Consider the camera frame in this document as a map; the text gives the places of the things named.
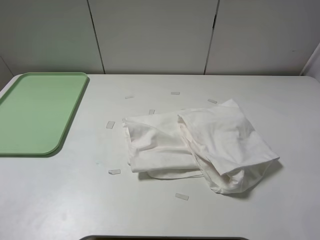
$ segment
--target cabinet door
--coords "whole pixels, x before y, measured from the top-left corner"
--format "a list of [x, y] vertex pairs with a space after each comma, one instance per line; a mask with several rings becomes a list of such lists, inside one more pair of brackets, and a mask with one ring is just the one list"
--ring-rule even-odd
[[89, 0], [105, 72], [204, 74], [217, 0]]
[[103, 73], [86, 0], [1, 0], [0, 54], [13, 74]]
[[319, 0], [222, 0], [206, 74], [299, 75], [320, 42]]
[[13, 78], [10, 70], [7, 68], [5, 62], [0, 56], [0, 91]]

